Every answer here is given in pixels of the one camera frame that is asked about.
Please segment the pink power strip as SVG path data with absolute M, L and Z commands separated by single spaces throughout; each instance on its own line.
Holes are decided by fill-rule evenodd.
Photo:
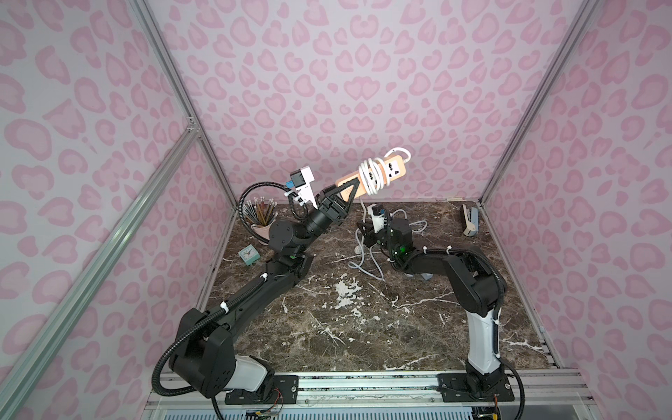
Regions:
M 341 185 L 352 178 L 358 178 L 360 186 L 355 199 L 364 195 L 376 195 L 388 187 L 393 181 L 399 180 L 406 175 L 406 164 L 411 160 L 409 155 L 401 155 L 402 150 L 390 150 L 384 157 L 366 159 L 358 166 L 358 169 L 337 180 L 335 185 Z

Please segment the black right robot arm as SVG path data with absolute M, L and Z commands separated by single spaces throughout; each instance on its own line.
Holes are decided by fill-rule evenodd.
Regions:
M 392 267 L 407 275 L 444 276 L 457 303 L 467 313 L 469 351 L 465 371 L 439 374 L 437 390 L 445 403 L 513 402 L 507 366 L 500 353 L 500 317 L 507 286 L 479 250 L 419 248 L 405 219 L 376 216 L 358 222 L 363 244 L 378 245 Z

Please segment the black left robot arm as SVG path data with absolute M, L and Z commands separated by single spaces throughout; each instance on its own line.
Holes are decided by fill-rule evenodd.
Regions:
M 208 311 L 192 309 L 180 320 L 173 344 L 157 361 L 152 389 L 161 397 L 198 392 L 214 399 L 224 392 L 246 392 L 265 402 L 274 389 L 274 370 L 266 362 L 239 356 L 240 333 L 270 303 L 296 286 L 313 263 L 309 247 L 348 217 L 360 182 L 357 178 L 318 195 L 317 206 L 300 222 L 278 219 L 269 230 L 273 254 L 262 272 L 229 299 Z

